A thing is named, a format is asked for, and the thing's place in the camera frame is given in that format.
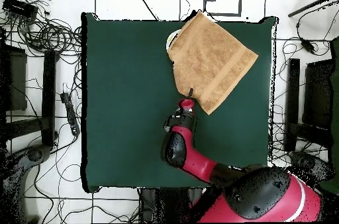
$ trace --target red robot arm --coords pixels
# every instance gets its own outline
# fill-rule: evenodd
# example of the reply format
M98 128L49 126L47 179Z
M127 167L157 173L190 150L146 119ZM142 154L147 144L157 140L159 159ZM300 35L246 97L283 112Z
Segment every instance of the red robot arm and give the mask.
M219 164L192 145L193 100L183 99L169 117L162 159L212 184L212 195L192 207L195 222L316 221L320 197L281 168L243 168Z

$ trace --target power adapter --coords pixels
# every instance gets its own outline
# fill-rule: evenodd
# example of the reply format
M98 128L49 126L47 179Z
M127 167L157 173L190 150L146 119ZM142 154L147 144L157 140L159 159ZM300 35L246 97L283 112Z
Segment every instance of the power adapter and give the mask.
M310 52L311 54L315 54L315 48L314 46L310 43L309 40L305 40L303 38L301 38L301 46L303 46L303 48L305 50L307 50L308 52Z

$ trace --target brown towel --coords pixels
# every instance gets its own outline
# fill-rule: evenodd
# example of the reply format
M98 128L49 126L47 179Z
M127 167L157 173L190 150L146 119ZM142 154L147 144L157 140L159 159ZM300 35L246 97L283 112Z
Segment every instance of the brown towel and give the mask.
M193 95L210 115L252 67L258 55L202 12L188 21L168 49L177 90Z

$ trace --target white floor tile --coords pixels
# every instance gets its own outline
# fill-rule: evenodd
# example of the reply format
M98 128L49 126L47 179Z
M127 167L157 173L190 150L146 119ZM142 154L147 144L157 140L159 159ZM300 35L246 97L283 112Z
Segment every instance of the white floor tile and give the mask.
M102 187L94 194L96 199L139 199L136 188Z

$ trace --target green tabletop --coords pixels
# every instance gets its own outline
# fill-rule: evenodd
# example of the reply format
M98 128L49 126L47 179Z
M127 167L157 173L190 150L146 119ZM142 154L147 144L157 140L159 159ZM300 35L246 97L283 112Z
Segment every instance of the green tabletop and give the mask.
M182 96L166 52L180 21L98 21L87 18L88 186L206 186L164 164L164 121ZM218 24L258 54L250 71L211 115L196 103L198 151L233 166L267 164L271 32L262 23Z

